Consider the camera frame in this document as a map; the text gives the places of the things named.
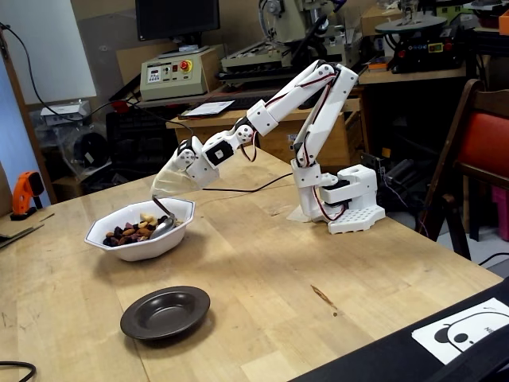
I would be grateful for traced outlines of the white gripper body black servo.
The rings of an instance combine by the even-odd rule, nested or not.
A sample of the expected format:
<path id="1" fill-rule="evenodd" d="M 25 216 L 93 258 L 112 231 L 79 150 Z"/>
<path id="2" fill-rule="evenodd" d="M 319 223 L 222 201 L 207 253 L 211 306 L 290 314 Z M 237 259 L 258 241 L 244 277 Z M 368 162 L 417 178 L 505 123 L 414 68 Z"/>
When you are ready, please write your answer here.
<path id="1" fill-rule="evenodd" d="M 219 171 L 207 160 L 204 145 L 196 136 L 179 144 L 177 167 L 199 188 L 206 188 L 219 177 Z"/>

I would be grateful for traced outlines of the taped white gripper finger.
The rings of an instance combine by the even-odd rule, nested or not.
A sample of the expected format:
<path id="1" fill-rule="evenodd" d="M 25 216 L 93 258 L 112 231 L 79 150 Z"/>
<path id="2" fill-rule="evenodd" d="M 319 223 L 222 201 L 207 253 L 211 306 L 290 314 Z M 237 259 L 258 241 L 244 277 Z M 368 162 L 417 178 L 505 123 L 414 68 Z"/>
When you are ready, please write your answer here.
<path id="1" fill-rule="evenodd" d="M 180 154 L 176 150 L 154 178 L 151 195 L 176 196 L 196 191 L 197 184 L 186 172 L 195 159 L 196 156 L 190 149 L 184 149 Z"/>
<path id="2" fill-rule="evenodd" d="M 199 189 L 198 184 L 182 172 L 162 170 L 153 180 L 153 195 L 157 198 L 175 197 Z"/>

